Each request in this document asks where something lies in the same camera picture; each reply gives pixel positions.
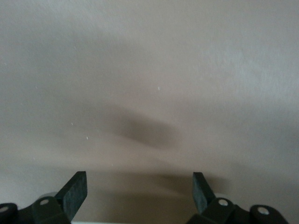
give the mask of gray surface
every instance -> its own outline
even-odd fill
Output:
[[[299,1],[0,1],[0,203],[87,170],[77,221],[184,223],[192,171],[299,213]]]

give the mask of round screw head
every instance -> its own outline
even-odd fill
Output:
[[[263,215],[268,215],[268,214],[270,214],[269,211],[268,211],[268,209],[266,209],[266,208],[264,208],[264,207],[258,207],[257,210],[258,210],[259,213],[261,213],[261,214],[263,214]]]
[[[0,213],[1,212],[5,212],[5,211],[7,211],[8,210],[8,207],[7,206],[4,206],[3,208],[0,208]]]
[[[220,199],[220,200],[218,201],[218,203],[219,203],[220,205],[222,205],[222,206],[228,206],[228,202],[227,202],[226,200],[224,200],[224,199]]]
[[[48,202],[49,202],[48,199],[44,199],[44,200],[42,200],[39,204],[40,204],[40,205],[44,205],[44,204],[47,204]]]

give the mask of black bracket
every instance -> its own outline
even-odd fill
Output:
[[[86,196],[86,172],[77,172],[54,197],[21,210],[14,203],[0,204],[0,224],[70,224]]]
[[[226,198],[216,198],[202,173],[193,173],[193,198],[198,214],[187,224],[288,224],[270,206],[254,205],[248,212]]]

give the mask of screw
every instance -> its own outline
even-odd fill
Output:
[[[220,205],[222,205],[222,206],[228,206],[228,202],[227,202],[226,200],[224,200],[224,199],[220,199],[220,200],[218,201],[218,203],[219,203]]]
[[[49,202],[49,200],[48,199],[45,199],[45,200],[42,200],[39,204],[40,205],[44,205],[44,204],[47,204]]]
[[[263,215],[268,215],[268,214],[270,214],[269,211],[268,211],[268,209],[266,209],[266,208],[264,208],[264,207],[258,207],[257,210],[258,210],[259,213],[261,213],[261,214],[263,214]]]
[[[5,212],[5,211],[7,211],[8,210],[8,207],[7,206],[4,206],[3,208],[0,208],[0,213],[1,212]]]

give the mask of silver screw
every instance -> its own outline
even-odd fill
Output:
[[[220,205],[222,205],[222,206],[228,206],[228,202],[227,202],[226,200],[224,200],[224,199],[220,199],[220,200],[218,201],[218,203],[219,203]]]
[[[8,207],[7,206],[4,206],[3,208],[0,208],[0,213],[1,212],[5,212],[5,211],[7,211],[8,210]]]
[[[45,200],[42,200],[39,204],[40,205],[44,205],[44,204],[47,204],[49,202],[49,200],[48,199],[45,199]]]
[[[261,213],[261,214],[263,214],[263,215],[268,215],[268,214],[270,214],[269,211],[268,211],[268,209],[266,209],[266,208],[264,208],[264,207],[258,207],[257,210],[258,210],[259,213]]]

